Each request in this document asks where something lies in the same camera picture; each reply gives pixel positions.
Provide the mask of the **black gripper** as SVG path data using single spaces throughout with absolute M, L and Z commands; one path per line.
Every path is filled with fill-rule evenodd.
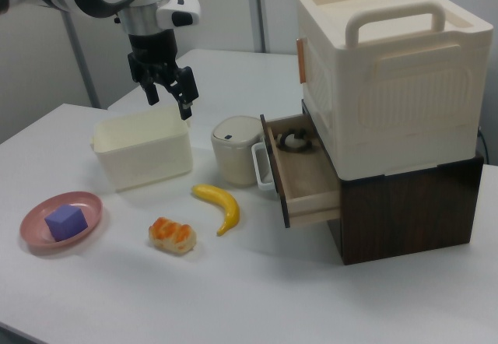
M 132 52 L 128 63 L 134 82 L 140 82 L 149 105 L 157 104 L 160 99 L 154 78 L 164 84 L 167 92 L 177 101 L 181 119 L 186 121 L 192 116 L 191 106 L 198 99 L 198 88 L 190 67 L 178 68 L 176 64 L 177 42 L 173 29 L 153 35 L 128 35 Z

